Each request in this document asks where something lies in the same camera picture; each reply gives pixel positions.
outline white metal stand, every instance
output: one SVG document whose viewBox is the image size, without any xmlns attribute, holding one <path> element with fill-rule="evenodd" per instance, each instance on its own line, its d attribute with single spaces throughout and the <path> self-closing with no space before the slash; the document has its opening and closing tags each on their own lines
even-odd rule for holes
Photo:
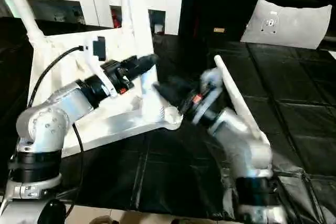
<svg viewBox="0 0 336 224">
<path fill-rule="evenodd" d="M 130 56 L 153 53 L 152 36 L 145 0 L 122 0 L 122 28 L 85 33 L 44 36 L 36 25 L 26 0 L 5 0 L 12 12 L 18 13 L 34 48 L 29 95 L 42 71 L 62 52 L 85 45 L 88 38 L 104 36 L 107 60 L 123 60 Z M 44 102 L 55 90 L 70 82 L 92 75 L 82 52 L 73 52 L 60 61 L 42 82 L 34 105 Z M 85 150 L 108 144 L 129 136 L 165 127 L 177 129 L 182 121 L 153 89 L 157 81 L 156 67 L 134 81 L 135 88 L 117 97 L 107 98 L 100 107 L 77 122 Z M 65 139 L 63 157 L 79 152 L 73 131 Z"/>
</svg>

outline white pole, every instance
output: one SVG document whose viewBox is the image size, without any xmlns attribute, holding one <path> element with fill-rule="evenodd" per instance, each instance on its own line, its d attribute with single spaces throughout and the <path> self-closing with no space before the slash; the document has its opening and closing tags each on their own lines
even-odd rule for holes
<svg viewBox="0 0 336 224">
<path fill-rule="evenodd" d="M 154 52 L 149 13 L 145 0 L 128 0 L 130 17 L 132 19 L 136 54 L 138 57 Z M 164 107 L 158 93 L 153 88 L 157 82 L 156 66 L 141 77 L 142 114 L 148 122 L 158 122 L 164 119 Z"/>
<path fill-rule="evenodd" d="M 29 39 L 39 39 L 43 38 L 44 35 L 42 31 L 36 25 L 33 13 L 30 10 L 26 0 L 5 0 L 10 10 L 13 13 L 18 13 L 22 19 L 23 24 L 27 29 L 27 35 Z"/>
</svg>

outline black plastic sheet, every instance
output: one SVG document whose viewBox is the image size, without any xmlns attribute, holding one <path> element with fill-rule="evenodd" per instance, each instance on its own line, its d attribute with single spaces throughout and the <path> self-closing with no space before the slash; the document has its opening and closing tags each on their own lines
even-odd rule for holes
<svg viewBox="0 0 336 224">
<path fill-rule="evenodd" d="M 45 34 L 96 29 L 39 26 Z M 0 81 L 12 94 L 2 98 L 0 108 L 2 127 L 10 129 L 0 146 L 4 185 L 16 143 L 15 117 L 26 105 L 32 50 L 27 40 L 19 40 L 25 38 L 19 20 L 0 19 L 0 27 Z M 336 61 L 324 51 L 216 43 L 190 46 L 176 36 L 155 37 L 159 80 L 178 75 L 196 81 L 220 54 L 271 142 L 289 223 L 335 223 Z M 9 74 L 18 74 L 14 85 Z M 78 166 L 77 155 L 62 160 L 64 189 L 77 186 Z M 234 197 L 225 153 L 203 129 L 184 121 L 176 131 L 156 130 L 85 152 L 78 203 L 220 220 L 234 216 Z"/>
</svg>

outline black cable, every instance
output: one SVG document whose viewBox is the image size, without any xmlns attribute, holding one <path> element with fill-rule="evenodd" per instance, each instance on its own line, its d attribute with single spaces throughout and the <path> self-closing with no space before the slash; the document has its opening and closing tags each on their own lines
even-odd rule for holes
<svg viewBox="0 0 336 224">
<path fill-rule="evenodd" d="M 83 46 L 78 46 L 78 47 L 73 47 L 67 51 L 65 51 L 63 54 L 61 54 L 60 56 L 58 56 L 52 63 L 50 63 L 50 65 L 42 72 L 42 74 L 40 75 L 40 77 L 38 78 L 36 84 L 35 84 L 35 87 L 32 91 L 32 95 L 30 96 L 30 99 L 29 99 L 29 103 L 28 103 L 28 106 L 27 108 L 30 108 L 32 105 L 33 105 L 33 101 L 34 101 L 34 98 L 36 96 L 36 92 L 38 90 L 38 87 L 40 86 L 41 82 L 43 81 L 43 78 L 46 76 L 46 74 L 50 71 L 51 68 L 53 68 L 53 66 L 59 62 L 61 59 L 63 59 L 66 55 L 68 55 L 69 53 L 71 52 L 74 52 L 74 51 L 77 51 L 77 50 L 80 50 L 80 51 L 83 51 Z"/>
<path fill-rule="evenodd" d="M 68 218 L 68 216 L 71 214 L 71 211 L 73 210 L 74 206 L 75 206 L 75 202 L 78 199 L 79 196 L 79 192 L 80 189 L 82 188 L 83 185 L 83 178 L 84 178 L 84 148 L 83 148 L 83 143 L 82 140 L 80 138 L 80 135 L 78 133 L 77 127 L 75 124 L 72 125 L 73 130 L 75 131 L 76 137 L 78 139 L 78 144 L 79 144 L 79 148 L 80 148 L 80 181 L 79 181 L 79 186 L 78 189 L 76 191 L 76 196 L 73 199 L 70 208 L 67 211 L 67 214 L 65 215 L 65 218 Z"/>
<path fill-rule="evenodd" d="M 42 74 L 38 78 L 38 80 L 35 84 L 35 87 L 34 87 L 32 93 L 31 93 L 32 95 L 30 96 L 27 108 L 32 107 L 34 98 L 36 96 L 36 92 L 37 92 L 39 86 L 41 85 L 41 83 L 43 81 L 43 78 L 46 76 L 46 74 L 53 68 L 53 66 L 57 62 L 59 62 L 61 59 L 63 59 L 66 55 L 68 55 L 68 54 L 70 54 L 74 51 L 77 51 L 77 50 L 83 51 L 83 46 L 73 47 L 73 48 L 65 51 L 63 54 L 58 56 L 52 63 L 50 63 L 50 65 L 42 72 Z M 78 133 L 76 125 L 73 124 L 72 128 L 75 131 L 75 134 L 76 134 L 76 137 L 77 137 L 77 140 L 78 140 L 78 144 L 79 144 L 79 148 L 80 148 L 80 181 L 79 181 L 79 186 L 77 188 L 76 196 L 75 196 L 74 200 L 72 201 L 71 206 L 66 213 L 66 218 L 70 215 L 71 211 L 73 210 L 73 208 L 75 206 L 75 201 L 77 200 L 77 198 L 79 196 L 80 188 L 82 187 L 83 178 L 84 178 L 84 148 L 83 148 L 83 143 L 82 143 L 82 139 L 80 138 L 80 135 Z"/>
</svg>

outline black fabric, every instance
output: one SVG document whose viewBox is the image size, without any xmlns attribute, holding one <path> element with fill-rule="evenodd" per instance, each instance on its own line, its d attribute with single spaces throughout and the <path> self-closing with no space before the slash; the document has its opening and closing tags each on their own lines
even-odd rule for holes
<svg viewBox="0 0 336 224">
<path fill-rule="evenodd" d="M 45 34 L 96 29 L 38 24 Z M 10 91 L 0 106 L 7 130 L 0 141 L 4 185 L 17 140 L 15 120 L 27 101 L 32 49 L 19 20 L 0 19 L 0 27 L 0 82 Z M 331 55 L 221 40 L 204 47 L 175 36 L 154 39 L 160 81 L 168 75 L 197 80 L 214 66 L 213 56 L 222 55 L 272 145 L 279 200 L 289 223 L 335 223 L 336 61 Z M 62 160 L 64 189 L 78 185 L 78 166 L 78 155 Z M 220 220 L 234 216 L 234 196 L 225 153 L 203 129 L 184 121 L 176 131 L 155 130 L 86 151 L 78 203 Z"/>
</svg>

